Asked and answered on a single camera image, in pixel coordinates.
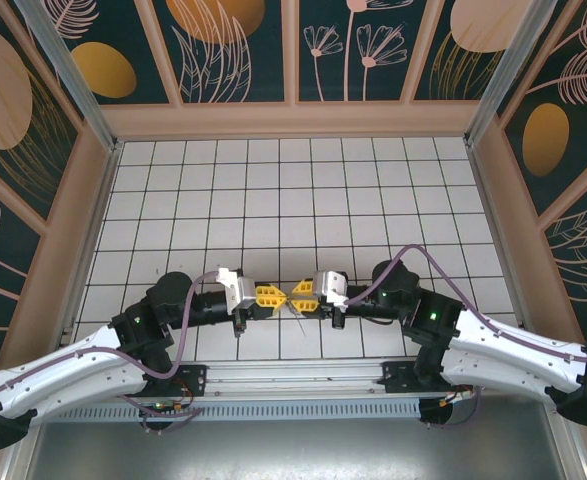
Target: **ventilation grille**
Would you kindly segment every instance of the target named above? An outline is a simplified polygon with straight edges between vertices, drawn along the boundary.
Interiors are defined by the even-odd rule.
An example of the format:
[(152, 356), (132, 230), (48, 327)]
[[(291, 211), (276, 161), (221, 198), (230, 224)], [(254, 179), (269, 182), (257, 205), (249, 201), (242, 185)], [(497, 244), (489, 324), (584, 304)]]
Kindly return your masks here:
[[(196, 421), (318, 420), (348, 418), (419, 417), (419, 399), (392, 400), (296, 400), (271, 402), (216, 402), (203, 404)], [(68, 422), (139, 422), (138, 410), (127, 404), (102, 404), (77, 408), (52, 418)]]

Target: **black bracket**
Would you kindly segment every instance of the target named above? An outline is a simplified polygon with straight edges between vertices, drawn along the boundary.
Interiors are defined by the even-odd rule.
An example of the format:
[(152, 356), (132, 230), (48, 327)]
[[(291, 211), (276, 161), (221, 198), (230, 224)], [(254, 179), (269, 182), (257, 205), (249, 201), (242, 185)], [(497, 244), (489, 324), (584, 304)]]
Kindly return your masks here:
[(147, 387), (136, 394), (137, 398), (182, 397), (182, 383), (194, 397), (203, 397), (206, 391), (206, 365), (181, 365), (171, 380), (162, 383), (149, 382)]
[(451, 386), (441, 380), (437, 384), (423, 385), (414, 372), (415, 362), (412, 360), (382, 363), (382, 379), (386, 393), (426, 393), (448, 392)]

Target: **white grid floor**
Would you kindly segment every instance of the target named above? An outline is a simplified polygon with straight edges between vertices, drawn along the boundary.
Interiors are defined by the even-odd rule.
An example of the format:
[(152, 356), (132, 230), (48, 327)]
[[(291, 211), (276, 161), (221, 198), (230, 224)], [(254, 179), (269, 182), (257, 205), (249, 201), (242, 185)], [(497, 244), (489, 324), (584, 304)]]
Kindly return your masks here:
[[(480, 310), (516, 324), (484, 208), (460, 138), (130, 142), (125, 145), (75, 328), (93, 332), (167, 271), (192, 278), (242, 267), (290, 292), (316, 270), (370, 283), (373, 267), (426, 245)], [(452, 295), (419, 252), (421, 285)], [(217, 288), (207, 285), (206, 289)], [(399, 324), (297, 321), (288, 310), (189, 329), (184, 360), (415, 355)]]

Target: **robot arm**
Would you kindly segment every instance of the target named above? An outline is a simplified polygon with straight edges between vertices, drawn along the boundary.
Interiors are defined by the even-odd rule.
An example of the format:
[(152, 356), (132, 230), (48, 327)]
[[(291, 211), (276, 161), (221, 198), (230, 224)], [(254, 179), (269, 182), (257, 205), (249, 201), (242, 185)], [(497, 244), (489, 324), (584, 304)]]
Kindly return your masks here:
[[(222, 268), (216, 280), (225, 290), (193, 295), (188, 326), (228, 322), (238, 336), (247, 320), (268, 318), (286, 303), (306, 317), (330, 318), (337, 329), (345, 327), (346, 317), (398, 320), (404, 335), (421, 345), (414, 372), (425, 388), (494, 387), (556, 405), (558, 413), (587, 425), (587, 363), (565, 361), (512, 338), (563, 352), (568, 358), (583, 357), (587, 348), (485, 318), (492, 327), (487, 329), (460, 301), (420, 288), (419, 277), (401, 262), (382, 275), (388, 264), (375, 268), (374, 280), (383, 279), (368, 294), (366, 286), (349, 285), (345, 274), (325, 271), (302, 280), (291, 296), (273, 285), (254, 282), (241, 270)], [(85, 403), (142, 395), (148, 389), (155, 396), (170, 396), (170, 378), (158, 380), (137, 365), (155, 372), (171, 370), (166, 348), (173, 339), (168, 327), (182, 327), (184, 299), (191, 285), (187, 275), (169, 273), (140, 302), (94, 334), (31, 363), (1, 370), (0, 387), (7, 388), (0, 391), (0, 449), (23, 438), (29, 426)], [(348, 304), (358, 296), (360, 301)], [(90, 347), (106, 348), (81, 353)], [(126, 353), (134, 362), (113, 351)], [(46, 366), (52, 361), (54, 365)], [(30, 376), (22, 378), (25, 373)]]

